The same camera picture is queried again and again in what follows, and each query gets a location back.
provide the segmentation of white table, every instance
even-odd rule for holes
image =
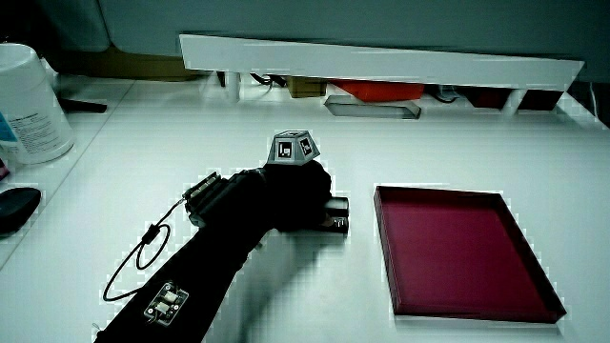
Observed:
[[[610,134],[569,97],[561,107],[570,114],[506,117],[462,104],[400,121],[334,117],[323,98],[242,86],[241,101],[230,104],[213,77],[133,84],[0,271],[1,342],[92,340],[92,323],[106,327],[126,303],[104,303],[101,293],[148,224],[211,171],[261,166],[284,130],[312,134],[333,192],[350,198],[350,234],[271,232],[237,274],[207,342],[610,336]],[[377,183],[502,192],[568,314],[551,326],[395,319],[373,205]],[[111,295],[141,286],[196,230],[182,208],[168,221],[173,234],[159,261],[146,272],[128,265]]]

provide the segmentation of gray wall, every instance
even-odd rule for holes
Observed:
[[[179,55],[177,34],[208,34],[584,60],[610,82],[610,1],[99,0],[113,43]]]

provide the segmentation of red tray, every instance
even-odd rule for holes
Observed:
[[[566,314],[501,195],[376,188],[395,314],[555,323]]]

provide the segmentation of hand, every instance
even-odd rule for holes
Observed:
[[[328,220],[324,204],[331,198],[331,175],[317,161],[302,166],[267,164],[263,169],[277,230],[309,229]]]

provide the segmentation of black cable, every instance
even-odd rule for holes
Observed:
[[[167,224],[162,224],[160,226],[158,226],[158,228],[166,228],[166,234],[165,234],[165,239],[163,240],[163,243],[161,244],[161,247],[159,247],[159,250],[156,251],[156,254],[154,255],[154,257],[149,261],[149,263],[145,264],[144,266],[140,266],[140,255],[142,254],[142,251],[144,250],[144,244],[140,244],[140,249],[137,251],[137,257],[135,258],[135,267],[140,270],[140,271],[144,271],[145,269],[149,268],[149,266],[154,262],[154,260],[159,257],[159,254],[161,254],[161,252],[163,251],[163,248],[165,248],[165,245],[168,244],[168,240],[170,239],[170,226]]]
[[[165,248],[165,245],[168,243],[168,240],[170,239],[170,232],[172,231],[172,229],[170,228],[169,225],[161,224],[161,223],[168,216],[170,216],[172,211],[182,202],[184,202],[184,198],[181,198],[180,200],[178,200],[178,202],[173,204],[173,206],[170,208],[170,210],[167,213],[165,213],[165,215],[156,224],[149,226],[149,229],[146,231],[146,233],[144,233],[144,236],[142,236],[142,239],[140,240],[140,242],[132,249],[132,251],[127,255],[127,257],[125,257],[123,262],[121,262],[121,265],[116,269],[116,271],[112,275],[111,280],[108,282],[108,285],[106,285],[106,289],[104,290],[104,294],[102,295],[102,298],[104,299],[104,301],[116,301],[116,300],[128,297],[132,294],[138,293],[140,290],[142,290],[142,287],[140,287],[133,291],[130,291],[130,292],[127,292],[127,293],[124,293],[124,294],[121,294],[121,295],[118,295],[115,297],[108,297],[108,290],[110,289],[112,282],[114,282],[114,279],[118,276],[118,274],[121,272],[123,267],[125,267],[125,264],[127,264],[127,261],[129,261],[129,259],[135,253],[135,251],[137,251],[137,257],[135,259],[135,267],[140,271],[147,269],[156,260],[156,258],[159,256],[159,254],[161,254],[161,252],[163,251],[163,248]],[[147,263],[144,266],[140,266],[140,255],[142,254],[144,246],[149,245],[149,244],[151,244],[151,242],[153,242],[153,240],[156,238],[156,236],[161,231],[161,228],[165,228],[167,231],[167,233],[165,235],[165,239],[163,240],[163,243],[161,244],[161,247],[159,247],[159,250],[156,252],[154,257],[149,261],[149,263]]]

